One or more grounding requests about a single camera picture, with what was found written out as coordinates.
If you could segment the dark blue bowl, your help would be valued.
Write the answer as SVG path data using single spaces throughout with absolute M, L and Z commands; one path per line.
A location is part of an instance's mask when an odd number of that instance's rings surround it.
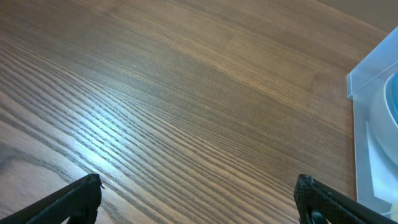
M 397 123 L 397 104 L 398 104 L 398 91 L 397 91 L 397 74 L 392 75 L 386 82 L 386 101 L 387 107 L 393 117 L 395 123 Z

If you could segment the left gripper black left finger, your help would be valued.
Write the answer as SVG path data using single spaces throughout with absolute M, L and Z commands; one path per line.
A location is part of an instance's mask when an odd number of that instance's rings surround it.
M 1 224 L 94 224 L 102 199 L 99 174 L 88 174 L 45 198 L 1 219 Z

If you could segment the cream cup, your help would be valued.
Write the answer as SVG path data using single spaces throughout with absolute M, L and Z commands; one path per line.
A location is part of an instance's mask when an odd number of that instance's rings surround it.
M 398 203 L 393 203 L 391 209 L 386 213 L 382 213 L 382 215 L 392 221 L 398 222 Z

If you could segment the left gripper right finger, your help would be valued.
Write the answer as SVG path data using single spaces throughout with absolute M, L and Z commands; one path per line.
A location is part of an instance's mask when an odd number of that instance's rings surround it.
M 397 224 L 307 174 L 298 176 L 294 200 L 300 224 Z

